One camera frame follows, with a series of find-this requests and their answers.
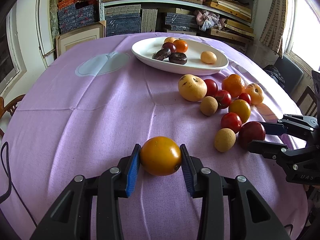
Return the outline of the large orange mandarin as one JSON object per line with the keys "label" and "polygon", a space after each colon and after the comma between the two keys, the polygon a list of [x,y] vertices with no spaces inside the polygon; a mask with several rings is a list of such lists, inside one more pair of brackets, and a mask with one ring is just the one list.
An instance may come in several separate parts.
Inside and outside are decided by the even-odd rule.
{"label": "large orange mandarin", "polygon": [[231,74],[222,81],[221,89],[236,98],[245,91],[245,82],[240,75]]}

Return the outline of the dark red plum on plate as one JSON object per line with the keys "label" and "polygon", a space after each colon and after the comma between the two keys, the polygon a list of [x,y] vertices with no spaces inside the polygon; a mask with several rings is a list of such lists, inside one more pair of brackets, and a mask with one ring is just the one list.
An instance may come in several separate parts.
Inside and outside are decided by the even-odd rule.
{"label": "dark red plum on plate", "polygon": [[170,49],[172,53],[176,52],[176,46],[172,42],[163,43],[162,49]]}

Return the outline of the dark red plum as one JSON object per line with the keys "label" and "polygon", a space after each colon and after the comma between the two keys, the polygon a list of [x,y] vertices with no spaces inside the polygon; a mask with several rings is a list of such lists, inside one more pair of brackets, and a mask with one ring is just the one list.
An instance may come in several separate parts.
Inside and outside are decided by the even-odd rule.
{"label": "dark red plum", "polygon": [[172,53],[176,52],[176,46],[172,42],[163,43],[162,49],[170,49]]}
{"label": "dark red plum", "polygon": [[265,128],[260,122],[250,121],[245,123],[239,131],[238,143],[244,150],[252,140],[264,141],[266,136]]}

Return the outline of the small red tomato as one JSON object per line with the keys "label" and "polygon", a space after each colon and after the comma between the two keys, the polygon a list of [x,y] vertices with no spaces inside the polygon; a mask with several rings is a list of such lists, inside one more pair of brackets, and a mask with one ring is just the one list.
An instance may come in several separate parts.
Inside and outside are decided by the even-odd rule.
{"label": "small red tomato", "polygon": [[239,100],[244,100],[246,101],[249,105],[251,104],[252,102],[252,99],[251,99],[251,96],[248,94],[248,93],[241,93],[239,96],[238,96],[238,99]]}

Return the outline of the framed picture leaning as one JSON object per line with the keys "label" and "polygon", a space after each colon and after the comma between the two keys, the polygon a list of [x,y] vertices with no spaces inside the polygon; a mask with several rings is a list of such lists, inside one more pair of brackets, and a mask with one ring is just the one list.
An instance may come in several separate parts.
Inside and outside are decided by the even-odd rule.
{"label": "framed picture leaning", "polygon": [[105,37],[106,25],[106,21],[99,21],[58,35],[56,37],[57,57],[61,56],[64,52],[77,44]]}

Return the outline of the red cherry tomato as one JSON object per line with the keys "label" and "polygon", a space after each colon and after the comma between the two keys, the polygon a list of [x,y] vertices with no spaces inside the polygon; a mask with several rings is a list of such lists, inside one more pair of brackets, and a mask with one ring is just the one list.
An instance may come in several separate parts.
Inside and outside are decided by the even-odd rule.
{"label": "red cherry tomato", "polygon": [[218,89],[217,83],[212,79],[205,79],[205,84],[207,85],[206,96],[216,96]]}

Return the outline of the white board leaning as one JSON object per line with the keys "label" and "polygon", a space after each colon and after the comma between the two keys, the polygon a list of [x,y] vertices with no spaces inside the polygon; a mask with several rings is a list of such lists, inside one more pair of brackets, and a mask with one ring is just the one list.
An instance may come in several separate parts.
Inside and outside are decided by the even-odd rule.
{"label": "white board leaning", "polygon": [[44,67],[48,68],[56,58],[57,0],[36,0],[35,21],[40,56]]}

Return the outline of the dark purple fruit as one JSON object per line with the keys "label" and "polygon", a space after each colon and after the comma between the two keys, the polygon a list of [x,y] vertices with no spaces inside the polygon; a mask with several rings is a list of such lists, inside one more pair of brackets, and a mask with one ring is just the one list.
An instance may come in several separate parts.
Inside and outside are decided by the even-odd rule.
{"label": "dark purple fruit", "polygon": [[171,63],[184,65],[187,63],[187,61],[188,58],[185,53],[171,53],[169,56],[169,62]]}
{"label": "dark purple fruit", "polygon": [[171,55],[171,49],[163,48],[155,53],[152,58],[155,60],[163,61],[164,59],[168,58]]}

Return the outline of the peach striped tomato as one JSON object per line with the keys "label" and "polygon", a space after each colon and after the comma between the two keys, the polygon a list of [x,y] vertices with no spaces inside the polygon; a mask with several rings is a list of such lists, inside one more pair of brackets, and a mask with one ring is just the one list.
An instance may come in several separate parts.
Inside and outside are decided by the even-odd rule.
{"label": "peach striped tomato", "polygon": [[259,105],[264,100],[264,91],[257,83],[249,84],[245,88],[245,93],[250,95],[253,105]]}

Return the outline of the yellow orange tomato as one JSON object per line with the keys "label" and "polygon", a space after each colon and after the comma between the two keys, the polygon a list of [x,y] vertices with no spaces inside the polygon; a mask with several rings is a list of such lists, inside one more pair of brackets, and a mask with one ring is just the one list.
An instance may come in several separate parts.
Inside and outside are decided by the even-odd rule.
{"label": "yellow orange tomato", "polygon": [[249,120],[251,107],[247,101],[237,99],[229,105],[228,112],[237,114],[240,117],[241,122],[244,124]]}
{"label": "yellow orange tomato", "polygon": [[146,172],[153,176],[168,176],[181,166],[179,146],[167,137],[153,137],[145,142],[140,151],[140,162]]}

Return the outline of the window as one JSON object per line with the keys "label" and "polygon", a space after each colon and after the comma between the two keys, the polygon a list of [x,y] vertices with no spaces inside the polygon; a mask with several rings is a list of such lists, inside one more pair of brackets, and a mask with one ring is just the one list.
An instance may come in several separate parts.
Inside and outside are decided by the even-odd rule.
{"label": "window", "polygon": [[16,5],[1,22],[1,96],[27,72],[18,40]]}

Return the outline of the beige striped fruit on plate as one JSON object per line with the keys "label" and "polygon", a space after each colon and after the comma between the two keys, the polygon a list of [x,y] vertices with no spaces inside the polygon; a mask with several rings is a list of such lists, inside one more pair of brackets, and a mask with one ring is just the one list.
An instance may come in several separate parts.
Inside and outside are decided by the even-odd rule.
{"label": "beige striped fruit on plate", "polygon": [[167,37],[165,40],[164,40],[164,43],[174,43],[176,40],[176,38],[174,37]]}

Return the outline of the small tan round fruit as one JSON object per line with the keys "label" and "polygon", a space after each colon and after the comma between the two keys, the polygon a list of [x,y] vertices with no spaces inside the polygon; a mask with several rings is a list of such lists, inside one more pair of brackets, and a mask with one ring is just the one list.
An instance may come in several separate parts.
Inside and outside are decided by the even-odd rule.
{"label": "small tan round fruit", "polygon": [[217,151],[224,153],[230,150],[236,142],[236,135],[229,128],[220,129],[214,138],[214,147]]}

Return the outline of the purple tablecloth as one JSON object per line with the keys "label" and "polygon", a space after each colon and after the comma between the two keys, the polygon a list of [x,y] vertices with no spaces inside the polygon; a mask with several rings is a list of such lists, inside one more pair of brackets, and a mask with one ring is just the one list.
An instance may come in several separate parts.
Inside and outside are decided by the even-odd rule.
{"label": "purple tablecloth", "polygon": [[[164,136],[185,144],[190,155],[222,176],[246,176],[282,224],[293,226],[291,239],[296,239],[308,216],[303,186],[287,183],[275,161],[247,153],[238,142],[226,153],[217,152],[214,137],[228,111],[204,116],[199,103],[180,96],[182,75],[137,60],[132,45],[150,37],[164,38],[146,33],[79,44],[58,57],[18,103],[3,140],[9,143],[12,182],[35,222],[76,175],[99,176],[130,155],[135,144]],[[216,40],[190,38],[229,59],[226,69],[204,79],[220,86],[225,77],[238,74],[263,88],[267,107],[253,108],[250,121],[301,114],[245,55]],[[120,199],[119,208],[125,239],[196,239],[201,199],[190,198],[181,169],[155,177],[140,168],[132,196]]]}

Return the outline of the metal shelf with boxes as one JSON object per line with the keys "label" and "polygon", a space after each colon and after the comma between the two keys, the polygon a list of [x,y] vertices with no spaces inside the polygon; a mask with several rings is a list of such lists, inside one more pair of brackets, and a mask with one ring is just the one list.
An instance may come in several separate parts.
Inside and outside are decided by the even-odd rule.
{"label": "metal shelf with boxes", "polygon": [[[253,44],[253,22],[257,0],[57,0],[60,28],[69,31],[75,27],[78,16],[71,10],[80,3],[92,3],[96,11],[86,21],[110,20],[117,14],[136,17],[130,27],[109,22],[109,35],[161,31],[211,37],[226,42],[245,53]],[[223,29],[200,31],[195,10],[207,10],[220,15]]]}

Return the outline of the pink cloth bundle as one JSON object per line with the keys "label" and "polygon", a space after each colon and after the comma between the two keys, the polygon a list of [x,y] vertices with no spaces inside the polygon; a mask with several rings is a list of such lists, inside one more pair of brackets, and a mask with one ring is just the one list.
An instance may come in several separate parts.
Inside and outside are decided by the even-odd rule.
{"label": "pink cloth bundle", "polygon": [[207,10],[195,10],[194,16],[196,17],[196,23],[199,26],[200,31],[206,31],[208,29],[223,29],[219,14]]}

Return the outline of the tan kiwi-like fruit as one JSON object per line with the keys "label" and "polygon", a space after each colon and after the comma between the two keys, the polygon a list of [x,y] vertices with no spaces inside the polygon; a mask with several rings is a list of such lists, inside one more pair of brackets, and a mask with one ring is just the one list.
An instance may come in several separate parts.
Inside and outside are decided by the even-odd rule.
{"label": "tan kiwi-like fruit", "polygon": [[218,102],[212,96],[206,96],[200,103],[200,111],[206,116],[212,116],[218,109]]}

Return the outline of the small mandarin on plate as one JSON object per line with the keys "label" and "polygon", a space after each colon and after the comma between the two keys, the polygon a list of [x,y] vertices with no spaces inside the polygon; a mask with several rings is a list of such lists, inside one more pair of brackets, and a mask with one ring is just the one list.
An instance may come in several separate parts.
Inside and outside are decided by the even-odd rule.
{"label": "small mandarin on plate", "polygon": [[185,53],[188,50],[188,44],[182,39],[176,39],[173,44],[176,47],[177,53]]}

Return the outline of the large yellow pear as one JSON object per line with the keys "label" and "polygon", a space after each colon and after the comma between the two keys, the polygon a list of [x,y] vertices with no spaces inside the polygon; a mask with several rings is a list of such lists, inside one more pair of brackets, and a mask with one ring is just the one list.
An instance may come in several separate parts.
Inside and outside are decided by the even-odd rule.
{"label": "large yellow pear", "polygon": [[178,91],[185,100],[198,102],[206,96],[207,85],[200,77],[185,74],[179,79]]}

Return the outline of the white oval plate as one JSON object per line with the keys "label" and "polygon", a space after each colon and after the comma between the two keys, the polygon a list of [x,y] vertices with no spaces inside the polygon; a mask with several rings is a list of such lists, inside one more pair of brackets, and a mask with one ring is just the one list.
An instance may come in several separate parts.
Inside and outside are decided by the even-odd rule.
{"label": "white oval plate", "polygon": [[131,50],[144,64],[176,74],[211,75],[229,65],[221,51],[203,40],[183,38],[170,43],[153,37],[136,42]]}

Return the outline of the dark chair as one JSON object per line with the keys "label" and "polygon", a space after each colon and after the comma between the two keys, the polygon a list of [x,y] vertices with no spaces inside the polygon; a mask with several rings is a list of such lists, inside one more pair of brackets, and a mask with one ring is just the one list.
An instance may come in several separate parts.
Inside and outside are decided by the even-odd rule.
{"label": "dark chair", "polygon": [[263,70],[287,94],[291,94],[297,88],[304,75],[303,71],[285,56],[277,58],[274,64],[267,65]]}

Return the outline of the red tomato with stem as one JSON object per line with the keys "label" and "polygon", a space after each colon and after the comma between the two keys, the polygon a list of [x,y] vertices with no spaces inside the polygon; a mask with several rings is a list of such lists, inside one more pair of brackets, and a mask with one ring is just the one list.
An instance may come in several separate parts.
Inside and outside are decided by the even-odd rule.
{"label": "red tomato with stem", "polygon": [[218,103],[219,109],[226,109],[232,103],[231,94],[226,90],[218,90],[214,98]]}

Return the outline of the pale yellow fruit on plate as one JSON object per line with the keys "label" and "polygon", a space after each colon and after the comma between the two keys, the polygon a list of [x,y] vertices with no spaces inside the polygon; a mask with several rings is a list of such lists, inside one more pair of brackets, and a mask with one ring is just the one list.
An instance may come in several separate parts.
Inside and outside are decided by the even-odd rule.
{"label": "pale yellow fruit on plate", "polygon": [[217,56],[212,51],[203,51],[200,59],[203,63],[215,64],[217,61]]}

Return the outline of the checkered curtain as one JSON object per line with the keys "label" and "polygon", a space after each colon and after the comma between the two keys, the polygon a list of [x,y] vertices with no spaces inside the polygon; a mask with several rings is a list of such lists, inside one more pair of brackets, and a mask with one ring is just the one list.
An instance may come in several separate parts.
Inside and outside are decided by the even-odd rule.
{"label": "checkered curtain", "polygon": [[272,0],[260,42],[283,57],[283,35],[287,16],[287,0]]}

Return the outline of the wooden chair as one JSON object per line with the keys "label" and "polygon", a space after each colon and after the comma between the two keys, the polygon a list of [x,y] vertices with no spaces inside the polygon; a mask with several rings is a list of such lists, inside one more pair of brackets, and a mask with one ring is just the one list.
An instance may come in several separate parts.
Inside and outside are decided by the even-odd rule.
{"label": "wooden chair", "polygon": [[1,138],[3,138],[4,132],[7,130],[8,124],[16,111],[17,105],[24,98],[25,94],[19,95],[12,99],[9,103],[5,103],[4,98],[0,96],[1,107]]}

